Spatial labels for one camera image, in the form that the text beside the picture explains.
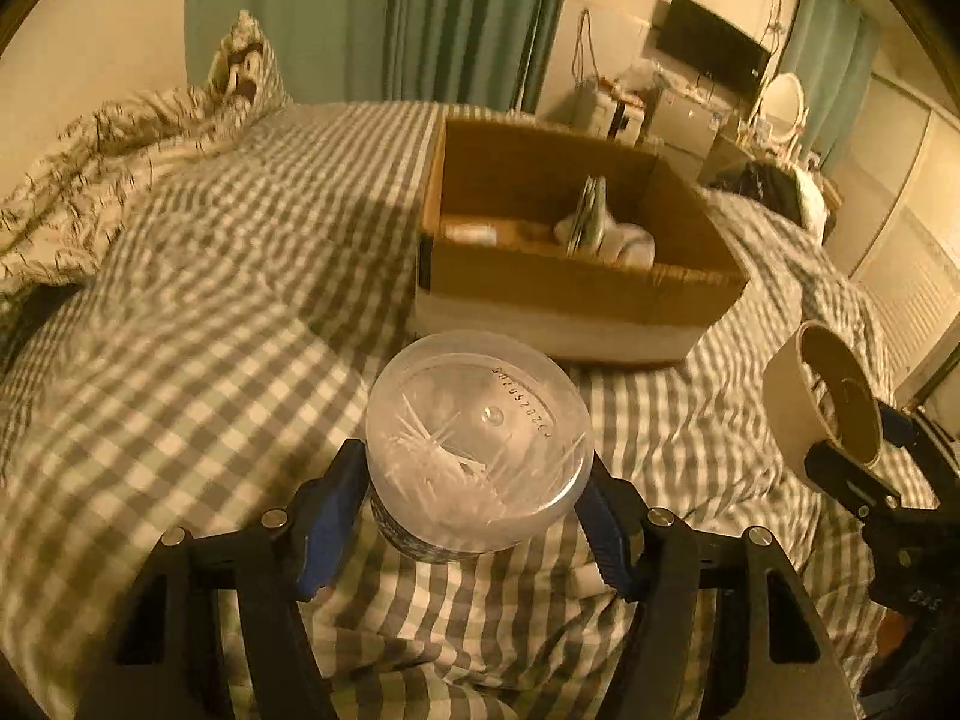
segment round mirror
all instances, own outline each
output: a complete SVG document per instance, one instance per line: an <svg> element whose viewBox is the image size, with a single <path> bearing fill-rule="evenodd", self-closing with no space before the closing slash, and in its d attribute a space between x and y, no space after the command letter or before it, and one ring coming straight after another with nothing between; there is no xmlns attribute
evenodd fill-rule
<svg viewBox="0 0 960 720"><path fill-rule="evenodd" d="M760 116L770 122L770 141L786 143L803 117L803 86L792 73L781 73L760 95Z"/></svg>

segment small box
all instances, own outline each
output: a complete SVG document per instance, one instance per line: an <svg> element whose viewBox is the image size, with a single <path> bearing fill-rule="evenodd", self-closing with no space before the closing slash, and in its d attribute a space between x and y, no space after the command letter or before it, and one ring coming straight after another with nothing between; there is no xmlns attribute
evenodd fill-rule
<svg viewBox="0 0 960 720"><path fill-rule="evenodd" d="M588 175L607 205L656 243L651 271L566 255L553 226ZM454 240L461 225L496 230ZM448 119L438 131L419 234L413 327L512 336L560 360L678 362L739 298L747 275L706 204L666 162L558 128Z"/></svg>

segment green curtain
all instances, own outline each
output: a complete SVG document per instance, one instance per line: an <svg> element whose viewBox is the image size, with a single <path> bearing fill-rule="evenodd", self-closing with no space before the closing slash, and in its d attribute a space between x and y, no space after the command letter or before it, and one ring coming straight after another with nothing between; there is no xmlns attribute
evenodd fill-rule
<svg viewBox="0 0 960 720"><path fill-rule="evenodd" d="M563 0L186 0L190 80L248 9L300 103L440 100L532 112Z"/></svg>
<svg viewBox="0 0 960 720"><path fill-rule="evenodd" d="M800 0L779 71L803 84L810 109L800 141L829 172L860 111L880 26L850 0Z"/></svg>

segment white wardrobe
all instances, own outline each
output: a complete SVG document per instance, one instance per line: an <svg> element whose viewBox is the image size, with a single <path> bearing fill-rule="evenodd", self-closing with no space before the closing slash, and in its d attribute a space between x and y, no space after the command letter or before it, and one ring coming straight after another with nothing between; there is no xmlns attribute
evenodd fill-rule
<svg viewBox="0 0 960 720"><path fill-rule="evenodd" d="M905 404L960 343L960 122L874 75L832 178L824 247L877 305Z"/></svg>

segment gray checkered blanket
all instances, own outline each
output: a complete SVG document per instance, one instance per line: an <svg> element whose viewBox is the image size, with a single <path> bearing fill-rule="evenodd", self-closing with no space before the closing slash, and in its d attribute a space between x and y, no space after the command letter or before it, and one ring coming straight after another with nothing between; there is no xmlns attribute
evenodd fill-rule
<svg viewBox="0 0 960 720"><path fill-rule="evenodd" d="M392 103L262 119L157 183L95 282L16 358L0 384L0 648L53 720L71 716L114 604L166 528L243 526L362 434L377 372L412 339L416 209L442 116ZM611 472L651 506L776 535L855 685L880 619L870 556L856 522L785 469L760 376L819 319L889 398L883 341L803 230L739 197L709 204L750 272L741 300L680 367L568 372ZM906 504L932 504L904 454L885 451L880 474ZM334 589L302 607L342 717L594 714L632 608L595 581L573 515L462 565L402 557L368 504L354 535ZM229 600L224 615L234 700L256 714Z"/></svg>

